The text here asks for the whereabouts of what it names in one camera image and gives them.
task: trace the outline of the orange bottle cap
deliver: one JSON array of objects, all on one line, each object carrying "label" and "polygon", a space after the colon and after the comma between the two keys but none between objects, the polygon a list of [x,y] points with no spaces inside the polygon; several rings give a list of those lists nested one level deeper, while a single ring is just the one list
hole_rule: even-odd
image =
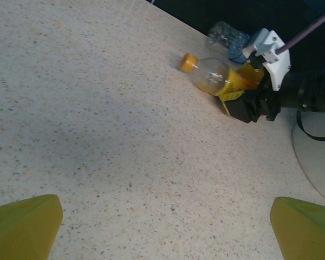
[{"label": "orange bottle cap", "polygon": [[180,62],[180,69],[184,72],[192,72],[194,68],[196,67],[197,58],[194,55],[191,55],[190,53],[187,53],[184,55],[183,59]]}]

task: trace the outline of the granite countertop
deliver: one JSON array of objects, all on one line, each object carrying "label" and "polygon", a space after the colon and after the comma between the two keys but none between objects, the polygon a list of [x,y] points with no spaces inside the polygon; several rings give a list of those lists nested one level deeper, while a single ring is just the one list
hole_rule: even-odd
[{"label": "granite countertop", "polygon": [[143,0],[0,1],[0,205],[59,196],[50,259],[281,259],[274,198],[325,204],[291,113],[242,123],[176,69],[204,37]]}]

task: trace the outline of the plastic bottle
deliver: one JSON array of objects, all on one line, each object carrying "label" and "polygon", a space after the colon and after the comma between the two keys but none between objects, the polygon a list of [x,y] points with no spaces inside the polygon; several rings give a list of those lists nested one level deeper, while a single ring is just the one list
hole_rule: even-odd
[{"label": "plastic bottle", "polygon": [[206,46],[217,53],[227,51],[229,60],[238,64],[244,64],[247,58],[242,49],[249,42],[250,36],[236,30],[227,23],[221,21],[216,23],[208,33]]},{"label": "plastic bottle", "polygon": [[239,90],[256,89],[258,83],[242,77],[224,61],[216,58],[198,60],[187,53],[180,62],[180,69],[190,73],[194,85],[213,96]]}]

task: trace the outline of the dark background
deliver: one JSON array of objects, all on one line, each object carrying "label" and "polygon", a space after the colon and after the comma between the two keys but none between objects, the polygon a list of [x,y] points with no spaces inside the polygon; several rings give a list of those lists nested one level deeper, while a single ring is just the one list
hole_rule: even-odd
[{"label": "dark background", "polygon": [[[284,42],[325,13],[325,0],[155,0],[154,5],[203,34],[225,21],[248,34],[264,27],[275,30]],[[291,48],[290,54],[292,70],[325,67],[325,24]]]}]

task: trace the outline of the speckled countertop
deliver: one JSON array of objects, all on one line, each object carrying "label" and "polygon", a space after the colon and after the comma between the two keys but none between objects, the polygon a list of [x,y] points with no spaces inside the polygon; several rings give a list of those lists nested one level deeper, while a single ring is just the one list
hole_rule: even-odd
[{"label": "speckled countertop", "polygon": [[244,124],[176,70],[204,36],[143,1],[0,1],[0,205],[57,194],[50,259],[281,259],[277,196],[325,204],[293,118]]}]

